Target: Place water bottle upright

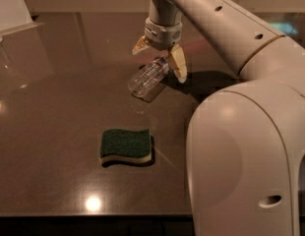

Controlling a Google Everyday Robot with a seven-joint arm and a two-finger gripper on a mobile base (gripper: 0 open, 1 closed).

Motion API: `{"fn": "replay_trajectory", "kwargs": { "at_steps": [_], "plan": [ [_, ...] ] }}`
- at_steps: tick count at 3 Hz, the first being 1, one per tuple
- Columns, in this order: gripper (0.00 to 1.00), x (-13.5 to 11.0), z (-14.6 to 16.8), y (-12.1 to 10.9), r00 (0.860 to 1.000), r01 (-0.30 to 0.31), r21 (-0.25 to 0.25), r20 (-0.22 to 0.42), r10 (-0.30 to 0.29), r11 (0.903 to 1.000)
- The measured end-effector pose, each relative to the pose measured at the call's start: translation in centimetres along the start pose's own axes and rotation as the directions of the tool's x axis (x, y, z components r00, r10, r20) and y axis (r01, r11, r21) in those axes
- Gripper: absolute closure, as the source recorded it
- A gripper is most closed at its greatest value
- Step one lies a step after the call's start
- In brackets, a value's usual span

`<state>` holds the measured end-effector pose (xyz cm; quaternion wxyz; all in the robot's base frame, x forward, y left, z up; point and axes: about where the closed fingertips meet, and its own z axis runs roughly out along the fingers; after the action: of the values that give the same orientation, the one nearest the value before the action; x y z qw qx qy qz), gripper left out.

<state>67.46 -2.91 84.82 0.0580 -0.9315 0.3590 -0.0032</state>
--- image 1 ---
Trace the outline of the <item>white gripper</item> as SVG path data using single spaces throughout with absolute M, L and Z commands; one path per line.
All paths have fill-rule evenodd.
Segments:
M 178 82 L 184 84 L 187 80 L 187 66 L 183 48 L 177 44 L 181 39 L 182 24 L 176 26 L 161 26 L 154 23 L 150 18 L 146 19 L 145 35 L 135 44 L 132 54 L 140 52 L 151 46 L 157 50 L 168 50 L 169 66 L 173 70 Z

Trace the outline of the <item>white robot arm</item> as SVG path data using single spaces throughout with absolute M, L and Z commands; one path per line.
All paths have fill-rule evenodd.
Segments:
M 231 0 L 151 0 L 133 51 L 168 52 L 179 81 L 187 18 L 239 77 L 207 97 L 188 127 L 186 163 L 197 236 L 300 236 L 305 49 Z

